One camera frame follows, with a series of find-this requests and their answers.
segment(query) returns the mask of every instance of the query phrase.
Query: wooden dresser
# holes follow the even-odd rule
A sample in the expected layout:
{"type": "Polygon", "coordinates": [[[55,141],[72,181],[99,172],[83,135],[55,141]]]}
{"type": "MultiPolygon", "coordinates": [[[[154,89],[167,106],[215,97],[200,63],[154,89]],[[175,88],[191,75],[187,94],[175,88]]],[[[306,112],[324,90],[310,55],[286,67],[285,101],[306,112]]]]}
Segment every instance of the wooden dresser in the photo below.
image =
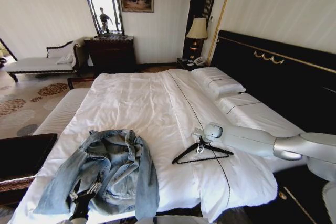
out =
{"type": "Polygon", "coordinates": [[[135,72],[132,36],[92,37],[85,40],[94,73],[135,72]]]}

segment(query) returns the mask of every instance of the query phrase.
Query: bed frame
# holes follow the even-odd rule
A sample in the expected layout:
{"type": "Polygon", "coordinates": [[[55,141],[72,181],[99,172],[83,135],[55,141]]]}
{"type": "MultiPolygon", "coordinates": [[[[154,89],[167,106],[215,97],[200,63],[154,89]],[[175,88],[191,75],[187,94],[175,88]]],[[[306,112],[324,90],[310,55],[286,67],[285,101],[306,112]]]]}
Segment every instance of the bed frame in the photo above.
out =
{"type": "Polygon", "coordinates": [[[221,30],[211,62],[306,132],[336,134],[336,55],[221,30]]]}

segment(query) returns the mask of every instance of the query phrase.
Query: black hanger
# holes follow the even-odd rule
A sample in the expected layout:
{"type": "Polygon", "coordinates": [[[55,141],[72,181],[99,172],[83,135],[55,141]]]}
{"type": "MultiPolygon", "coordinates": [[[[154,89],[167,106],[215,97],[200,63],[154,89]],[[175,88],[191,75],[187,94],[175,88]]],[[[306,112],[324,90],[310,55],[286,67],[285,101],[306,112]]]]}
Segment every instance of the black hanger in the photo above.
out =
{"type": "Polygon", "coordinates": [[[191,163],[191,162],[197,162],[197,161],[203,161],[203,160],[212,160],[212,159],[218,159],[218,158],[225,158],[225,157],[229,157],[229,155],[233,155],[232,152],[227,151],[227,150],[223,150],[220,148],[216,148],[213,146],[208,145],[208,143],[204,142],[202,137],[199,136],[199,143],[194,143],[192,144],[188,149],[186,149],[184,152],[182,152],[177,158],[175,158],[173,160],[173,164],[178,163],[178,164],[184,164],[184,163],[191,163]],[[208,149],[208,150],[212,150],[212,151],[216,151],[216,152],[220,152],[220,153],[224,153],[226,154],[225,156],[222,157],[217,157],[215,154],[215,157],[210,157],[210,158],[203,158],[203,159],[196,159],[196,160],[191,160],[191,161],[184,161],[184,162],[179,162],[179,160],[184,157],[186,154],[188,154],[189,152],[191,152],[192,150],[196,149],[196,151],[198,153],[202,153],[204,149],[208,149]]]}

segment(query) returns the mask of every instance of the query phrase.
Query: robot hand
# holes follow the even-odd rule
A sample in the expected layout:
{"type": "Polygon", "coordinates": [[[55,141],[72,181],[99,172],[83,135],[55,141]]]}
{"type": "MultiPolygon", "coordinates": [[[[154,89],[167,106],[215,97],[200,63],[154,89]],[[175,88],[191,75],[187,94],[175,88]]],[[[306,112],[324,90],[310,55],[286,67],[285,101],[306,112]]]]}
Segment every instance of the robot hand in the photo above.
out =
{"type": "Polygon", "coordinates": [[[309,170],[317,176],[336,180],[336,135],[302,133],[278,138],[256,129],[210,123],[204,131],[195,129],[205,142],[220,141],[227,146],[257,156],[275,156],[286,160],[308,158],[309,170]]]}

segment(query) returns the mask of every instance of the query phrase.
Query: white wall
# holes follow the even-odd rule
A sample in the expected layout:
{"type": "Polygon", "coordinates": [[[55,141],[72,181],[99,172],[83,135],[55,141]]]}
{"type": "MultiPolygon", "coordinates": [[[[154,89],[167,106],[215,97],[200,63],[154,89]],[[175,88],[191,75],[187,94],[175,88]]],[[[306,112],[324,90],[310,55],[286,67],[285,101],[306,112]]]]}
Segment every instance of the white wall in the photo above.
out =
{"type": "Polygon", "coordinates": [[[228,0],[220,29],[336,53],[336,0],[228,0]]]}
{"type": "MultiPolygon", "coordinates": [[[[190,0],[154,0],[154,13],[122,13],[138,63],[175,62],[183,51],[190,0]]],[[[87,0],[0,0],[0,36],[18,58],[97,35],[87,0]]]]}

